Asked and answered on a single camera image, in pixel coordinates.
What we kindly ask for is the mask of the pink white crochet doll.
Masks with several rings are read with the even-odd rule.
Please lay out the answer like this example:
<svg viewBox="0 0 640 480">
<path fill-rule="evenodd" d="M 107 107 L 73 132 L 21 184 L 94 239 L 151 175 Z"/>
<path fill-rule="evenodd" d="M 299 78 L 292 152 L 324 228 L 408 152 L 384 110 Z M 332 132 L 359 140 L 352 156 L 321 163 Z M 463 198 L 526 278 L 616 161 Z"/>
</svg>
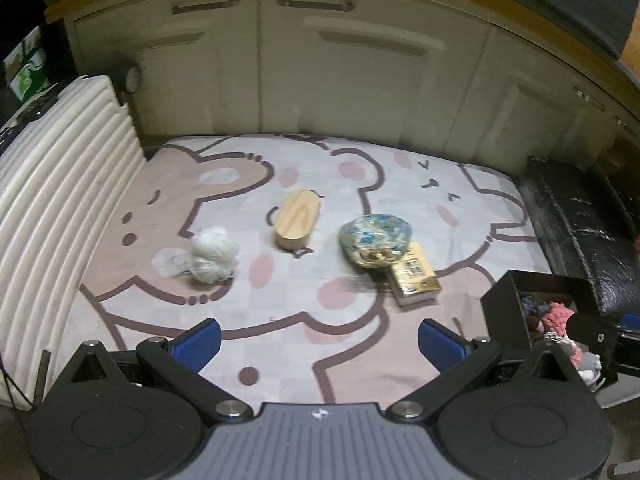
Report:
<svg viewBox="0 0 640 480">
<path fill-rule="evenodd" d="M 574 311 L 562 304 L 562 302 L 551 301 L 550 307 L 550 312 L 542 318 L 542 322 L 544 322 L 544 339 L 560 346 L 570 359 L 570 362 L 578 370 L 582 365 L 582 356 L 584 354 L 578 344 L 567 335 L 566 328 L 567 322 L 574 314 Z"/>
</svg>

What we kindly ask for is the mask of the yellow tissue pack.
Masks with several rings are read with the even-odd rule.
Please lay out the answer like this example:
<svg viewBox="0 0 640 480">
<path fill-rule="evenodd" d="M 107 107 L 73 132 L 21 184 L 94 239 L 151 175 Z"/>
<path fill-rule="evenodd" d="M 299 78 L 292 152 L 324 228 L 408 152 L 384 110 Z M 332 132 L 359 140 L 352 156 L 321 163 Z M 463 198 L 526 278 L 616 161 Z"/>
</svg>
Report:
<svg viewBox="0 0 640 480">
<path fill-rule="evenodd" d="M 390 288 L 401 307 L 435 299 L 442 285 L 421 246 L 411 242 L 404 255 L 387 269 Z"/>
</svg>

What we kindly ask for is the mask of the white yarn ball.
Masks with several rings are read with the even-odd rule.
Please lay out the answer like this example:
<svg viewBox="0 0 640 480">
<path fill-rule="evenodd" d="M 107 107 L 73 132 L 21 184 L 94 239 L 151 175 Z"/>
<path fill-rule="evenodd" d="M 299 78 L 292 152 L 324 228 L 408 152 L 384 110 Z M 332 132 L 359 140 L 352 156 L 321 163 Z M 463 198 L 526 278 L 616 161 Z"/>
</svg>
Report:
<svg viewBox="0 0 640 480">
<path fill-rule="evenodd" d="M 234 277 L 240 245 L 222 226 L 212 226 L 190 238 L 189 269 L 199 282 L 213 285 Z"/>
</svg>

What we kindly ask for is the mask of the blue floral silk pouch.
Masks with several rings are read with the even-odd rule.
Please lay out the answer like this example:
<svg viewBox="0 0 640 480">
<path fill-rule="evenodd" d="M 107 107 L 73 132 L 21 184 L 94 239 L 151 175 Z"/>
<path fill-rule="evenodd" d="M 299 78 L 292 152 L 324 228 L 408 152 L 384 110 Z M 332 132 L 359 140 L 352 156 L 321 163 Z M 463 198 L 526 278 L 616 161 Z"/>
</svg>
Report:
<svg viewBox="0 0 640 480">
<path fill-rule="evenodd" d="M 363 214 L 341 226 L 338 242 L 346 257 L 363 269 L 378 269 L 399 261 L 408 250 L 413 229 L 393 214 Z"/>
</svg>

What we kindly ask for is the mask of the oval wooden block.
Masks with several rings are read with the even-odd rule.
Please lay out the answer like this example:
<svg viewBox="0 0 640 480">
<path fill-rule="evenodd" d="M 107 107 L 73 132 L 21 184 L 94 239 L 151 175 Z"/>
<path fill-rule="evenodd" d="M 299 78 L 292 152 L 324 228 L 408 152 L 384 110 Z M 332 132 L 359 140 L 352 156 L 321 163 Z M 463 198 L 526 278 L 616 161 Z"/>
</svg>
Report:
<svg viewBox="0 0 640 480">
<path fill-rule="evenodd" d="M 311 190 L 297 190 L 288 194 L 274 222 L 274 241 L 285 250 L 303 249 L 320 214 L 320 198 Z"/>
</svg>

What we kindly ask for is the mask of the black storage box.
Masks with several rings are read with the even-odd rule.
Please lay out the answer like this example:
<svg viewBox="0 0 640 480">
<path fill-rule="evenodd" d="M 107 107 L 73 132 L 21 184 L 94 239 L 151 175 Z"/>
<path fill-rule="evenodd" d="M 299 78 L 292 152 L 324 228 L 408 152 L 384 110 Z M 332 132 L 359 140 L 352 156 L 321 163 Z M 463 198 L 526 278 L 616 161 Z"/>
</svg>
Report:
<svg viewBox="0 0 640 480">
<path fill-rule="evenodd" d="M 490 338 L 512 350 L 527 351 L 538 342 L 557 344 L 592 391 L 614 385 L 604 355 L 567 333 L 576 313 L 596 314 L 587 281 L 554 274 L 510 270 L 480 300 Z"/>
</svg>

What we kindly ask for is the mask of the brown blue yarn bundle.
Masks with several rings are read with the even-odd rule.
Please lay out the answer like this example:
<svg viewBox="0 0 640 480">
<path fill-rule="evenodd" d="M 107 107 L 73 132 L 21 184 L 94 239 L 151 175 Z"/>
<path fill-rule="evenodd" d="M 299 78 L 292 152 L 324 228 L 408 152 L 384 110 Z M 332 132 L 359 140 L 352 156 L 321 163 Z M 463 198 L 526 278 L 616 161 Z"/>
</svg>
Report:
<svg viewBox="0 0 640 480">
<path fill-rule="evenodd" d="M 551 307 L 548 302 L 537 301 L 532 295 L 521 295 L 520 304 L 525 314 L 525 322 L 531 333 L 544 333 L 544 322 L 542 318 L 550 312 Z"/>
</svg>

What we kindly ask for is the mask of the black wrapped cushion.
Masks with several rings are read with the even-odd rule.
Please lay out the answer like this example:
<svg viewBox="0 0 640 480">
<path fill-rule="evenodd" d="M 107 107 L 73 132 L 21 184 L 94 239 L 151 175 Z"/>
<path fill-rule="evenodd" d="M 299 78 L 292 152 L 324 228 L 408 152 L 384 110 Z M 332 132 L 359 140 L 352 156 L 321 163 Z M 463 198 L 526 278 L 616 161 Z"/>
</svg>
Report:
<svg viewBox="0 0 640 480">
<path fill-rule="evenodd" d="M 588 281 L 605 318 L 638 314 L 637 231 L 605 176 L 529 157 L 518 190 L 552 272 Z"/>
</svg>

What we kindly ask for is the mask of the cartoon bear bed sheet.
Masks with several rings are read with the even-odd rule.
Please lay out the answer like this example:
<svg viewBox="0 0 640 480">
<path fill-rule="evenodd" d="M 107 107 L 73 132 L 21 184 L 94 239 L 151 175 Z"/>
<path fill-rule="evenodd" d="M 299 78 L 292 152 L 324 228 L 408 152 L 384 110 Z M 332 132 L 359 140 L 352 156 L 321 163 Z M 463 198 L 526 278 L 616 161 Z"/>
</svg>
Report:
<svg viewBox="0 0 640 480">
<path fill-rule="evenodd" d="M 273 226 L 297 190 L 321 207 L 309 242 L 291 252 Z M 383 273 L 348 260 L 338 231 L 371 212 L 410 224 L 442 285 L 434 300 L 401 307 Z M 190 238 L 212 226 L 240 253 L 233 278 L 207 285 L 190 272 Z M 435 376 L 416 343 L 424 318 L 484 334 L 480 297 L 510 270 L 548 269 L 521 195 L 497 171 L 342 139 L 175 139 L 108 222 L 58 362 L 87 339 L 126 350 L 214 318 L 222 344 L 204 375 L 245 402 L 385 405 Z"/>
</svg>

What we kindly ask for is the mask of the beige cabinet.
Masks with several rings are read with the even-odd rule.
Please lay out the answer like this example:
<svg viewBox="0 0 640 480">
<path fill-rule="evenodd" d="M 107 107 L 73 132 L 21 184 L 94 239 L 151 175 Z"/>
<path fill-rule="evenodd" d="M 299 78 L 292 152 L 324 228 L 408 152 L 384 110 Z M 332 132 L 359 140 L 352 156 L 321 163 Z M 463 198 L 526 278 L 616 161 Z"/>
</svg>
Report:
<svg viewBox="0 0 640 480">
<path fill-rule="evenodd" d="M 505 172 L 639 146 L 633 105 L 457 0 L 50 0 L 48 15 L 81 73 L 140 68 L 151 139 L 325 134 Z"/>
</svg>

